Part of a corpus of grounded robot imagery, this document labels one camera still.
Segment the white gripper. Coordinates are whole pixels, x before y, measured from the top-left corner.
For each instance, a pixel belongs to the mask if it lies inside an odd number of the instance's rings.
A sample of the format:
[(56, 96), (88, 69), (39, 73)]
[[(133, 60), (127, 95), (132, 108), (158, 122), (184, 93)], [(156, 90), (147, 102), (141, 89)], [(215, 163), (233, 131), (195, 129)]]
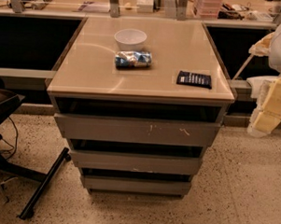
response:
[[(258, 40), (248, 50), (255, 56), (268, 56), (274, 32)], [(260, 86), (257, 107), (249, 119), (247, 131), (251, 136), (261, 138), (270, 134), (281, 122), (281, 76), (275, 80), (265, 80)]]

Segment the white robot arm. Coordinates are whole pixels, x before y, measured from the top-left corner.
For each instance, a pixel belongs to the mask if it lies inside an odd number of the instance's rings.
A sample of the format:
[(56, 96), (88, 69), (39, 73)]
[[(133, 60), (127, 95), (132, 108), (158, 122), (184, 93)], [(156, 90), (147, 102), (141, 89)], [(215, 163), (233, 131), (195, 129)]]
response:
[(269, 66), (279, 73), (274, 81), (262, 82), (257, 106), (249, 119), (247, 131), (261, 138), (270, 134), (281, 122), (281, 23), (248, 52), (260, 57), (267, 56)]

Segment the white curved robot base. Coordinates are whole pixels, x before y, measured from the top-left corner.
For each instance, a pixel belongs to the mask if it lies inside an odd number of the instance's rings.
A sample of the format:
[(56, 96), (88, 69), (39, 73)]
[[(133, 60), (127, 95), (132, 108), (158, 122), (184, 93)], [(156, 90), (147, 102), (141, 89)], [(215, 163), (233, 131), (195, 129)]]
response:
[(264, 81), (274, 81), (276, 76), (256, 76), (256, 77), (248, 77), (246, 82), (251, 86), (252, 92), (250, 93), (251, 98), (258, 98), (260, 93), (260, 87)]

